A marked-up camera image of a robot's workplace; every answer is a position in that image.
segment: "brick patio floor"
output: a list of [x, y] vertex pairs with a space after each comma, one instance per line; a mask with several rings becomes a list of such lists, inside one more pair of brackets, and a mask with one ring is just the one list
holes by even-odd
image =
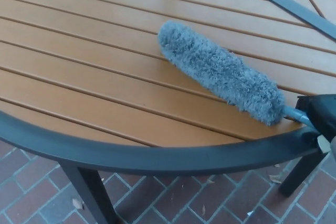
[[[128, 224], [336, 223], [336, 164], [327, 157], [290, 198], [269, 175], [284, 178], [295, 161], [243, 173], [156, 178], [101, 172]], [[0, 142], [0, 224], [95, 224], [56, 162]]]

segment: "dry leaf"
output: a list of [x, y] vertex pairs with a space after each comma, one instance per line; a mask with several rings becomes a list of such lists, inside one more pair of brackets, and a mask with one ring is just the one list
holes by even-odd
[[78, 199], [72, 199], [72, 204], [76, 209], [83, 209], [84, 202]]
[[269, 179], [276, 184], [281, 184], [282, 182], [279, 180], [280, 175], [269, 175]]

